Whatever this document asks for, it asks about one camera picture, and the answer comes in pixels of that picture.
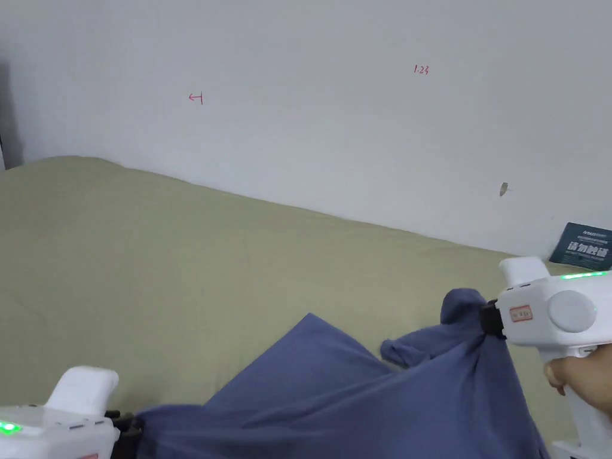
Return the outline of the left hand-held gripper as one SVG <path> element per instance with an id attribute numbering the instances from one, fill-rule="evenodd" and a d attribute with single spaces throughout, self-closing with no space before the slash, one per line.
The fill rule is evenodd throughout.
<path id="1" fill-rule="evenodd" d="M 111 369 L 76 366 L 45 404 L 1 407 L 1 458 L 135 458 L 142 424 L 106 408 L 118 382 Z"/>

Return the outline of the person's right hand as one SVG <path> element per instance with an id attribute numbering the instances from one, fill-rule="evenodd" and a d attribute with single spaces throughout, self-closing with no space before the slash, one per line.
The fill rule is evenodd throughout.
<path id="1" fill-rule="evenodd" d="M 561 396 L 572 389 L 587 404 L 611 418 L 611 344 L 588 356 L 567 356 L 544 365 L 544 375 Z"/>

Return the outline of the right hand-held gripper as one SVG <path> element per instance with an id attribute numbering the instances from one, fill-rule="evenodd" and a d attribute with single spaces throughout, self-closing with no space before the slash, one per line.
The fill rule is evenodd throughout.
<path id="1" fill-rule="evenodd" d="M 481 311 L 490 335 L 513 345 L 534 347 L 545 363 L 567 356 L 583 358 L 611 344 L 611 273 L 552 275 L 536 257 L 504 259 L 506 281 L 500 296 Z M 610 458 L 611 418 L 568 389 L 577 440 L 556 441 L 556 458 Z"/>

